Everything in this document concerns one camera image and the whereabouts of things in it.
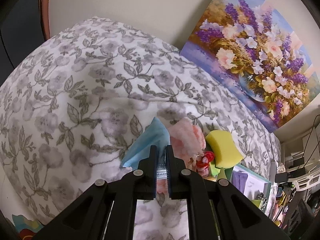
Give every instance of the yellow sponge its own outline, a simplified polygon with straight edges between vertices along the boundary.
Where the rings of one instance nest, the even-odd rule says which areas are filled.
[[[232,168],[243,159],[233,142],[230,132],[214,130],[205,139],[214,152],[217,168]]]

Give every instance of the wall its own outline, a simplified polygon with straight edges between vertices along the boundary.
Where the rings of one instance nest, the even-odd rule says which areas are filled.
[[[133,25],[182,48],[211,0],[50,0],[50,33],[71,27],[92,16],[108,17]],[[284,16],[320,65],[320,29],[300,0],[269,0]],[[320,113],[320,95],[275,134],[284,141],[307,130]]]

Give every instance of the floral bedsheet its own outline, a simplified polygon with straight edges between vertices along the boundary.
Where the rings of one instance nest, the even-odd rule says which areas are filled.
[[[1,86],[0,104],[1,163],[44,224],[97,178],[129,172],[120,160],[154,116],[166,126],[188,117],[204,134],[230,131],[242,165],[265,178],[280,155],[277,138],[177,48],[104,18],[32,52]],[[186,210],[162,193],[138,202],[134,239],[187,240]]]

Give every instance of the pink fuzzy towel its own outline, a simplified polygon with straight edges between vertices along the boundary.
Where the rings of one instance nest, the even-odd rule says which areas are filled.
[[[169,127],[168,132],[174,155],[184,160],[188,169],[193,169],[196,157],[202,156],[202,150],[205,148],[205,139],[201,128],[184,118]]]

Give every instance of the blue cloth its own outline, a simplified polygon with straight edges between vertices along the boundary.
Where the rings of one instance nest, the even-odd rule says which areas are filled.
[[[149,157],[150,146],[156,145],[158,148],[158,172],[165,173],[164,149],[170,144],[170,135],[161,121],[154,117],[149,127],[131,145],[128,152],[121,161],[123,167],[138,168],[139,161]]]

